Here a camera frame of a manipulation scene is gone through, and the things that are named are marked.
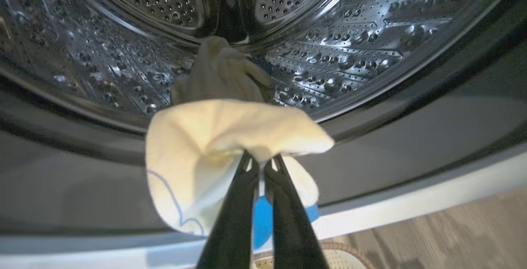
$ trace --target washing machine drum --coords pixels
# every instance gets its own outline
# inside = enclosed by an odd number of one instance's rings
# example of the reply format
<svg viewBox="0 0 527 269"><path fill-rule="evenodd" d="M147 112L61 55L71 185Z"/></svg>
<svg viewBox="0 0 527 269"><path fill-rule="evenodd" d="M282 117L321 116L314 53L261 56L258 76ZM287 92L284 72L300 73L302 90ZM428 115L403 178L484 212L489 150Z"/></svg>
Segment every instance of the washing machine drum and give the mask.
<svg viewBox="0 0 527 269"><path fill-rule="evenodd" d="M2 0L4 76L61 106L145 132L204 38L273 78L267 101L316 121L397 87L495 0Z"/></svg>

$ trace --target blue patch on cloth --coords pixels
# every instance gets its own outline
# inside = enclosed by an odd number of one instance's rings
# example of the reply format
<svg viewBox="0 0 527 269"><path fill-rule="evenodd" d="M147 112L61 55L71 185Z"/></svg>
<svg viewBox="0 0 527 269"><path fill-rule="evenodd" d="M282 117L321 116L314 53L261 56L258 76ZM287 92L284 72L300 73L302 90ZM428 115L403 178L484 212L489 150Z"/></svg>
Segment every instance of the blue patch on cloth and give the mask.
<svg viewBox="0 0 527 269"><path fill-rule="evenodd" d="M318 219L318 204L306 207L305 212L309 222ZM260 248L273 234L273 207L265 196L258 198L254 204L254 216L252 217L254 227L254 248Z"/></svg>

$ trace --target black tongs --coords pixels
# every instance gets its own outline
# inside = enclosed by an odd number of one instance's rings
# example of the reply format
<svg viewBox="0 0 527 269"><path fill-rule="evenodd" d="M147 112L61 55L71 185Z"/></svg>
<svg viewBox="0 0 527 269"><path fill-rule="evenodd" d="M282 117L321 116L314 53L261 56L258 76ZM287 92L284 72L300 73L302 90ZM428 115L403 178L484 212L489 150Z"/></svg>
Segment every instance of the black tongs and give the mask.
<svg viewBox="0 0 527 269"><path fill-rule="evenodd" d="M261 170L247 151L240 160L197 269L249 269L252 212L259 196L261 175L265 196L273 206L274 268L329 269L282 156L273 157Z"/></svg>

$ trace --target floor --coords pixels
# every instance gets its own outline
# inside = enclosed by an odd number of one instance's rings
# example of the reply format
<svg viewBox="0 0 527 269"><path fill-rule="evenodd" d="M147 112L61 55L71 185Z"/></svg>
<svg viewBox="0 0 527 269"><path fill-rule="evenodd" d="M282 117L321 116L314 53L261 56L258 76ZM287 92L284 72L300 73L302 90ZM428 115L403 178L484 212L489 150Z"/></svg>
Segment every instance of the floor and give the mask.
<svg viewBox="0 0 527 269"><path fill-rule="evenodd" d="M377 269L525 269L527 188L332 241Z"/></svg>

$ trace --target towel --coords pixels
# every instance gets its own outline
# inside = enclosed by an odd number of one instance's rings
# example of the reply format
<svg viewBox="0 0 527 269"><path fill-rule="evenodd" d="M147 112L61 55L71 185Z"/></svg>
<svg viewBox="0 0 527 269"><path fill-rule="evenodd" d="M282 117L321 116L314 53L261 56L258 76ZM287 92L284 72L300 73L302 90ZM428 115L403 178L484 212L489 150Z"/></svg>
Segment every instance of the towel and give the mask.
<svg viewBox="0 0 527 269"><path fill-rule="evenodd" d="M219 37L205 40L191 75L174 82L176 105L154 115L146 142L150 193L170 227L211 232L245 149L259 161L282 153L309 219L318 217L317 185L287 154L321 153L333 139L300 109L263 104L258 85L270 83L265 71ZM272 214L266 198L258 198L254 247L271 237Z"/></svg>

